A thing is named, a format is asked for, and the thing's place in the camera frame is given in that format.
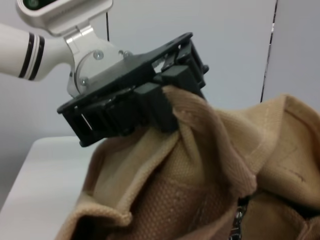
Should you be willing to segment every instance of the white background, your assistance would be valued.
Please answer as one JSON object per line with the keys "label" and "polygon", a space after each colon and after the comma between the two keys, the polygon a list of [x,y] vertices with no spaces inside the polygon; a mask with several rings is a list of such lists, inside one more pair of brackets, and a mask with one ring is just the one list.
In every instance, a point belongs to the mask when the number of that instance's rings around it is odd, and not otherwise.
{"label": "white background", "polygon": [[320,111],[320,1],[279,0],[263,100],[289,93]]}
{"label": "white background", "polygon": [[[110,40],[133,53],[150,51],[185,32],[205,64],[206,98],[217,107],[259,103],[275,0],[114,0]],[[0,22],[48,35],[19,19],[14,0],[2,0]],[[106,22],[94,22],[106,38]],[[67,65],[42,82],[0,75],[0,206],[32,143],[43,137],[73,135],[57,107],[70,99]]]}

